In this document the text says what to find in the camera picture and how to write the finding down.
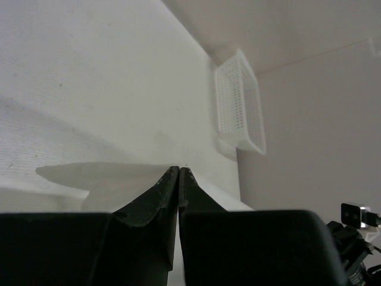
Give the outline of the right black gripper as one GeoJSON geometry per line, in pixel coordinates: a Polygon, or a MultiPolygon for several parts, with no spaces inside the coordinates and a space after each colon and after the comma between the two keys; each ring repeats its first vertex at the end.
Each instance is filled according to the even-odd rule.
{"type": "Polygon", "coordinates": [[[380,285],[380,265],[366,269],[364,259],[380,248],[367,242],[359,230],[331,221],[327,224],[339,252],[347,285],[380,285]]]}

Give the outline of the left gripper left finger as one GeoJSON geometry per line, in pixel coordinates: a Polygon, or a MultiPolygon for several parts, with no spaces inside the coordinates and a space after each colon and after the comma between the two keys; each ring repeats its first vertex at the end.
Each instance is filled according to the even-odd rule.
{"type": "Polygon", "coordinates": [[[112,213],[4,213],[2,285],[166,285],[179,168],[112,213]]]}

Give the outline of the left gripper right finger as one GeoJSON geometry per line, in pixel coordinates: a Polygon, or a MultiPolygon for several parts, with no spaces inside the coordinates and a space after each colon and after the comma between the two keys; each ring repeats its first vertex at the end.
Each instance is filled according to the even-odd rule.
{"type": "Polygon", "coordinates": [[[179,176],[179,231],[187,285],[346,285],[328,227],[313,212],[233,212],[179,176]]]}

